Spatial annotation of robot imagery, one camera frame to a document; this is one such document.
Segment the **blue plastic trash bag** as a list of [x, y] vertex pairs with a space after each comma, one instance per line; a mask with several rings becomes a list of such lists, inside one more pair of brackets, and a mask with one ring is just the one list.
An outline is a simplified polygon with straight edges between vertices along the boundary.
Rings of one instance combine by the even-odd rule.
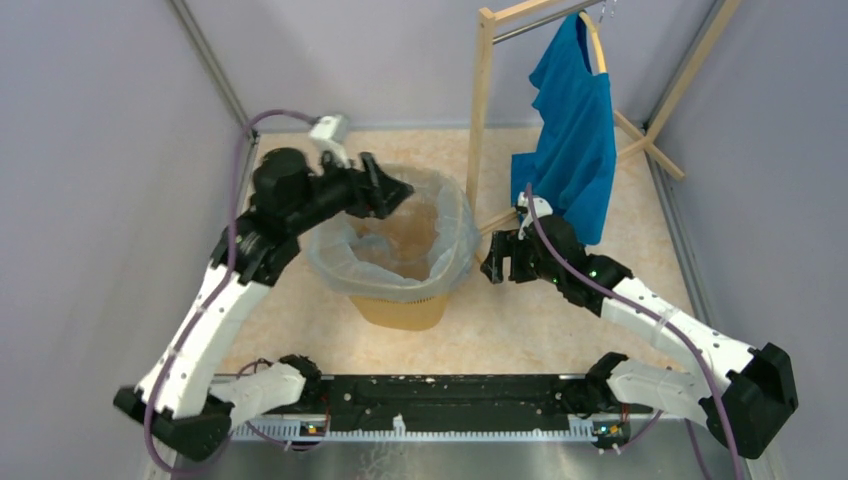
[[465, 192], [435, 169], [384, 170], [414, 194], [384, 220], [341, 213], [314, 228], [306, 250], [311, 268], [346, 296], [410, 303], [453, 292], [481, 243]]

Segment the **yellow mesh trash bin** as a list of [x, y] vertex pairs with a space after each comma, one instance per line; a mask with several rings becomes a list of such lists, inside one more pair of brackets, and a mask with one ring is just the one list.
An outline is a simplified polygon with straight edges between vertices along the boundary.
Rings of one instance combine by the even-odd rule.
[[[386, 220], [361, 220], [355, 227], [354, 256], [406, 280], [424, 281], [430, 275], [428, 253], [437, 239], [435, 206], [405, 201]], [[396, 330], [423, 331], [435, 326], [446, 309], [448, 296], [413, 302], [354, 295], [350, 301], [371, 324]]]

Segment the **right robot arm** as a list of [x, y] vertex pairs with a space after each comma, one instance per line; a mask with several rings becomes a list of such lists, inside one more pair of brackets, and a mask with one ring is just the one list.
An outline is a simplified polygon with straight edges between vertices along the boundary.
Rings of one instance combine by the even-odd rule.
[[640, 404], [690, 420], [745, 459], [758, 459], [798, 408], [789, 354], [756, 348], [663, 300], [631, 269], [586, 251], [564, 219], [526, 218], [493, 232], [480, 266], [493, 284], [544, 280], [571, 304], [619, 325], [681, 365], [667, 370], [609, 353], [586, 385], [589, 404], [612, 412]]

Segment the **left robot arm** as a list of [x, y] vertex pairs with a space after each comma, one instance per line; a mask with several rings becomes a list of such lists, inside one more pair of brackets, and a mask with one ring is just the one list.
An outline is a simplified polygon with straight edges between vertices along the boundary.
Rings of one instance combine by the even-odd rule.
[[149, 447], [163, 444], [195, 462], [211, 459], [245, 422], [290, 406], [319, 404], [321, 374], [308, 358], [288, 355], [259, 372], [215, 384], [216, 371], [242, 324], [299, 255], [302, 234], [345, 213], [390, 217], [414, 193], [374, 156], [359, 163], [325, 151], [313, 169], [299, 149], [265, 154], [252, 175], [248, 208], [223, 230], [194, 304], [155, 366], [120, 388], [114, 406], [143, 426]]

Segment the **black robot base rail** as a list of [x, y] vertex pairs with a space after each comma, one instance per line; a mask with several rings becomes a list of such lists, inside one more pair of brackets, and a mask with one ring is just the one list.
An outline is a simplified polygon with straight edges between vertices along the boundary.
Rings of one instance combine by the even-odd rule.
[[625, 407], [581, 376], [336, 375], [308, 388], [282, 414], [317, 414], [333, 432], [390, 430], [401, 417], [411, 432], [564, 431], [595, 414], [620, 418]]

